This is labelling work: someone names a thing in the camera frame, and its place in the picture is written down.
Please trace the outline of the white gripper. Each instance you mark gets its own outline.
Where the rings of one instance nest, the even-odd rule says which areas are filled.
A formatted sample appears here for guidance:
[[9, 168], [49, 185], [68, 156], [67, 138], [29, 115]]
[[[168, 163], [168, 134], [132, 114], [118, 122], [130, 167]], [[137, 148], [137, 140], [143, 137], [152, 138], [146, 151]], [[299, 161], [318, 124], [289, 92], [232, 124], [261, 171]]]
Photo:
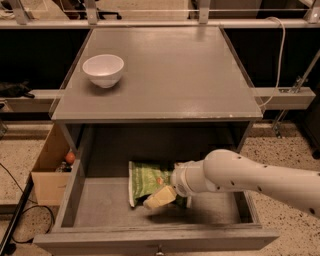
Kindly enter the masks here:
[[181, 197], [189, 197], [209, 191], [203, 161], [175, 162], [174, 167], [170, 177], [173, 188], [166, 185], [156, 190], [143, 202], [145, 208], [155, 209], [165, 206], [173, 202], [177, 194]]

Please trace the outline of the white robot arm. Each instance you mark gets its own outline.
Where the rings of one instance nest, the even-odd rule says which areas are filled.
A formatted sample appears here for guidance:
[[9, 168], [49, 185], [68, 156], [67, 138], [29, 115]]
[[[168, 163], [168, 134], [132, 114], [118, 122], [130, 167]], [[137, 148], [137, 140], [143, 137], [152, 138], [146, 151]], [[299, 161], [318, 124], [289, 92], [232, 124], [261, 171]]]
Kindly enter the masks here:
[[230, 150], [217, 149], [200, 161], [180, 163], [170, 183], [152, 193], [143, 205], [155, 209], [176, 197], [204, 192], [250, 190], [320, 217], [320, 175], [316, 171], [261, 164]]

